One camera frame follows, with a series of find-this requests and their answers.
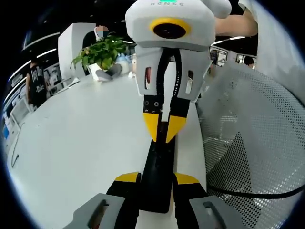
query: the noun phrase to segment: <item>person's arm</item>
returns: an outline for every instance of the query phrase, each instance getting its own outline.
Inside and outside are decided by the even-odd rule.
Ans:
[[[27,79],[25,80],[25,95],[26,95],[26,99],[28,101],[28,103],[30,103],[29,100],[29,92],[30,92],[30,75],[27,74]]]
[[[210,66],[210,76],[215,77],[216,76],[216,65],[211,64]]]
[[[229,15],[226,19],[215,19],[217,36],[251,37],[258,33],[257,22],[247,8],[243,15]]]

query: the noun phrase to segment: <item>white table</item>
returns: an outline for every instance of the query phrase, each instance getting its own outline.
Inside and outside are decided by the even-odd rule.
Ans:
[[[166,75],[174,71],[170,65]],[[11,150],[7,165],[22,203],[41,228],[64,227],[74,210],[97,193],[106,193],[117,176],[143,172],[151,138],[142,104],[135,79],[101,83],[86,77],[26,118],[15,149],[20,157],[11,168]],[[206,188],[194,104],[176,150],[175,171],[196,177]],[[176,229],[173,204],[168,214],[141,211],[136,228]]]

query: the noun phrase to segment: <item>black t-shirt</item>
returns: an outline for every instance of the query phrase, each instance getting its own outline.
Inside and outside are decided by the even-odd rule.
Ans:
[[[89,33],[86,34],[82,41],[82,48],[89,47],[93,44],[96,43],[96,37],[94,31],[90,31]]]
[[[43,70],[39,66],[33,66],[29,72],[30,75],[30,98],[31,100],[37,100],[44,97],[47,93],[45,88],[45,81],[43,76]]]

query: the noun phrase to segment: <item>black strap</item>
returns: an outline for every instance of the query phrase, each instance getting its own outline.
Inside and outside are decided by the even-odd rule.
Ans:
[[[294,196],[295,194],[298,194],[299,192],[301,192],[305,189],[305,185],[303,185],[301,187],[298,187],[295,190],[292,190],[290,192],[281,193],[281,194],[255,194],[255,193],[233,192],[233,191],[223,190],[221,188],[213,187],[209,184],[207,185],[207,187],[213,191],[228,194],[231,196],[255,198],[255,199],[283,199],[283,198]]]

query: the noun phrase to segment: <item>white pot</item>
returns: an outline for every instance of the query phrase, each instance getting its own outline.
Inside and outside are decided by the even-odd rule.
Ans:
[[[97,63],[88,66],[89,72],[95,81],[110,81],[112,77],[100,68]]]
[[[90,72],[90,74],[92,75],[93,79],[95,81],[99,81],[99,77],[97,76],[96,74],[96,71],[97,70],[102,70],[99,65],[97,63],[94,63],[94,64],[90,64],[88,65],[88,70]]]

